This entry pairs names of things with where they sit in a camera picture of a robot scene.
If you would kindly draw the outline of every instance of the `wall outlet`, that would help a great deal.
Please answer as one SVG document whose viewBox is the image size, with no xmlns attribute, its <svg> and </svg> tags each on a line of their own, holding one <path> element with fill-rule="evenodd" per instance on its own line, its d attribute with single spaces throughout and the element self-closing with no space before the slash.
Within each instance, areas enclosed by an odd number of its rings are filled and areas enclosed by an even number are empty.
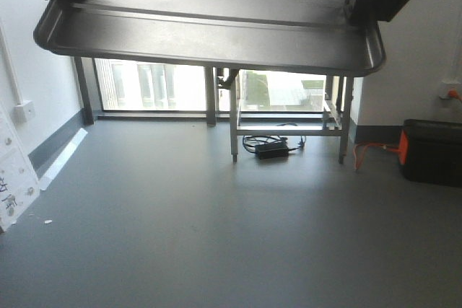
<svg viewBox="0 0 462 308">
<path fill-rule="evenodd" d="M 455 89 L 457 93 L 459 93 L 459 95 L 462 95 L 462 82 L 441 82 L 440 88 L 438 90 L 438 96 L 440 97 L 440 99 L 449 100 L 450 97 L 448 96 L 448 93 L 452 89 Z"/>
<path fill-rule="evenodd" d="M 25 100 L 23 103 L 14 106 L 16 118 L 21 123 L 26 123 L 35 117 L 34 103 L 30 100 Z"/>
</svg>

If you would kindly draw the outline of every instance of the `power adapter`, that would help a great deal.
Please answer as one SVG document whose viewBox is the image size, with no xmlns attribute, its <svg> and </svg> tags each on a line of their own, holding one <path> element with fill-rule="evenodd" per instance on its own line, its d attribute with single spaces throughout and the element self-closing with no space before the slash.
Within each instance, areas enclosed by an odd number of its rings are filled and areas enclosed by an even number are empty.
<svg viewBox="0 0 462 308">
<path fill-rule="evenodd" d="M 287 147 L 285 141 L 270 144 L 257 144 L 255 146 L 255 154 L 259 159 L 288 157 L 289 147 Z"/>
</svg>

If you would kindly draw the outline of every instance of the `stainless steel shelf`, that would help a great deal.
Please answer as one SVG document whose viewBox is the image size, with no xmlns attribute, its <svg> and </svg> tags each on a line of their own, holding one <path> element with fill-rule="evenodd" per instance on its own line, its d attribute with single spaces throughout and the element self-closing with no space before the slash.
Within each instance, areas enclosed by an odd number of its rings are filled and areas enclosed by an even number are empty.
<svg viewBox="0 0 462 308">
<path fill-rule="evenodd" d="M 376 22 L 351 26 L 344 0 L 52 1 L 35 30 L 69 56 L 366 76 L 385 60 Z"/>
</svg>

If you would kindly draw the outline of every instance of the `glass window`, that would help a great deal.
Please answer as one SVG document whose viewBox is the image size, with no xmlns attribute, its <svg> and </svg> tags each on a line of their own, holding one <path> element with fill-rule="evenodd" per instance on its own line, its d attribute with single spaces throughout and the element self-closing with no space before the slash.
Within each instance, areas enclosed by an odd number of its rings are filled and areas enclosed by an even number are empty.
<svg viewBox="0 0 462 308">
<path fill-rule="evenodd" d="M 241 110 L 249 112 L 322 112 L 326 76 L 276 71 L 241 71 Z M 219 91 L 220 110 L 229 93 Z"/>
<path fill-rule="evenodd" d="M 205 111 L 200 66 L 96 59 L 104 110 Z"/>
</svg>

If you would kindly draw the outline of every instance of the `baseboard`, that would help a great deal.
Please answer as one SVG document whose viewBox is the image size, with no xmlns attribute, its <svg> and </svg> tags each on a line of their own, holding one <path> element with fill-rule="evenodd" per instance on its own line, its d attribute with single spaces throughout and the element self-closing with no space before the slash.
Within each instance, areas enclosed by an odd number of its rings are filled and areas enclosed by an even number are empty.
<svg viewBox="0 0 462 308">
<path fill-rule="evenodd" d="M 349 137 L 356 144 L 363 142 L 397 144 L 402 128 L 402 126 L 359 126 L 351 120 Z"/>
<path fill-rule="evenodd" d="M 61 150 L 77 131 L 83 127 L 85 125 L 84 111 L 82 109 L 29 154 L 29 159 L 39 178 L 53 164 Z"/>
</svg>

